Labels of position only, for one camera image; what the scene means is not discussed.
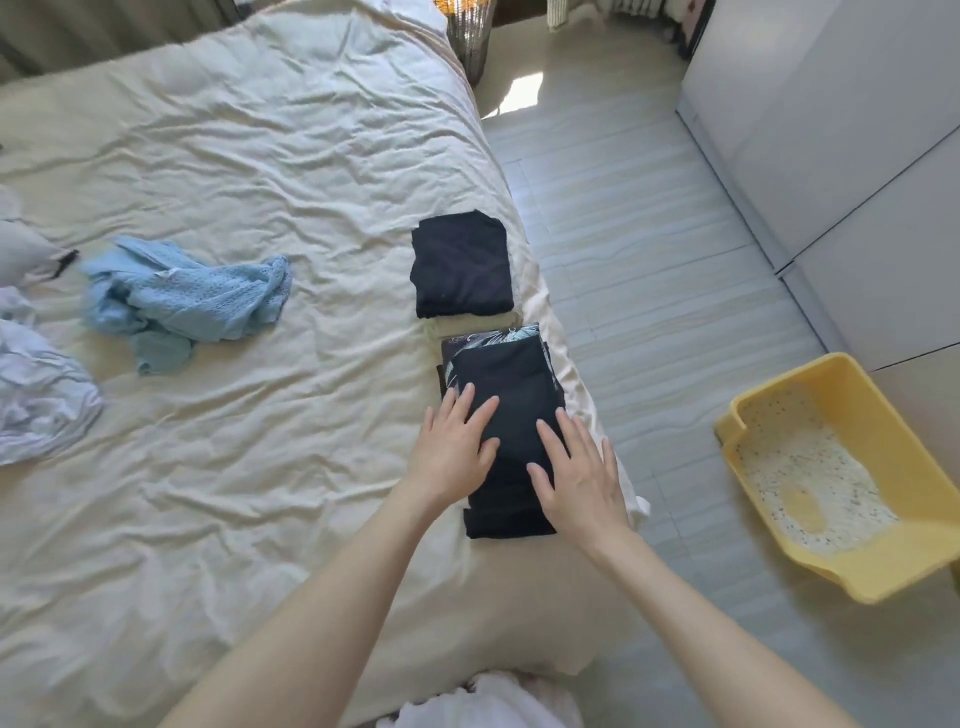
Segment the cream bedsheet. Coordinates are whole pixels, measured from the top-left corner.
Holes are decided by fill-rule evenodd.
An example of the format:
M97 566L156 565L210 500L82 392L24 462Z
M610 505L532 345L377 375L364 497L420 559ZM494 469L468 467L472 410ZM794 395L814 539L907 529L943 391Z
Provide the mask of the cream bedsheet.
M175 376L137 376L126 342L80 326L79 271L33 290L41 332L107 407L70 450L0 470L4 726L155 725L377 507L438 399L408 280L421 218L504 222L524 317L599 433L428 0L289 3L8 85L0 143L0 182L58 244L90 255L128 233L294 268L276 328L199 346ZM345 723L481 668L576 670L634 619L559 538L471 542L450 509Z

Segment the tiled floor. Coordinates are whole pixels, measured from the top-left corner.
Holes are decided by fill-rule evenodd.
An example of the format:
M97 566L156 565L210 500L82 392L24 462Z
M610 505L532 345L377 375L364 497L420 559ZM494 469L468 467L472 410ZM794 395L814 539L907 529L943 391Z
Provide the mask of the tiled floor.
M574 361L653 504L643 534L865 725L953 726L947 576L851 602L778 552L720 458L711 425L730 399L822 349L674 113L684 70L641 23L550 35L534 18L493 31L476 92L487 114L514 79L542 74L534 106L484 126ZM589 726L710 725L653 634L570 685Z

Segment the forearm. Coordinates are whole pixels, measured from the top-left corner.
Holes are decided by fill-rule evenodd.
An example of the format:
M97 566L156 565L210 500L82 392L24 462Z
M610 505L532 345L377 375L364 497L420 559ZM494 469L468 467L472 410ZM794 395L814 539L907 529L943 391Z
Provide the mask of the forearm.
M432 504L394 488L329 565L230 652L163 728L335 726L436 515Z
M723 726L855 728L836 703L669 569L626 527L590 550Z

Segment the hand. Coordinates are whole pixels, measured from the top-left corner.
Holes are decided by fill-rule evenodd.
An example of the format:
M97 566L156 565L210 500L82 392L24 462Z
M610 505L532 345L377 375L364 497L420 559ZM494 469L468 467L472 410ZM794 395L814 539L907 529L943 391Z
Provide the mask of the hand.
M480 444L500 398L489 398L467 420L475 391L468 384L458 398L450 387L436 416L433 407L427 407L407 474L397 484L399 490L415 494L437 514L480 487L500 447L495 437Z
M527 472L543 514L557 533L591 552L604 536L629 528L616 455L605 437L601 459L596 443L579 417L571 420L566 412L558 409L557 422L564 434L566 449L550 425L537 420L537 433L553 465L554 486L551 487L546 471L536 463L527 465Z

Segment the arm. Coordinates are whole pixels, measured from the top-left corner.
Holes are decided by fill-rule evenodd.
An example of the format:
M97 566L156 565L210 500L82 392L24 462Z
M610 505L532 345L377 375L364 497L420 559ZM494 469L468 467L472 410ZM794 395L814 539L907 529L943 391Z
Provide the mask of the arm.
M528 466L543 512L635 604L717 721L728 728L857 728L840 706L669 569L627 523L616 458L579 419L557 419L567 450L538 423L555 487Z
M498 404L465 422L468 384L427 409L407 474L379 510L246 642L230 652L161 728L332 728L370 659L396 590L427 527L480 487L496 456L480 436Z

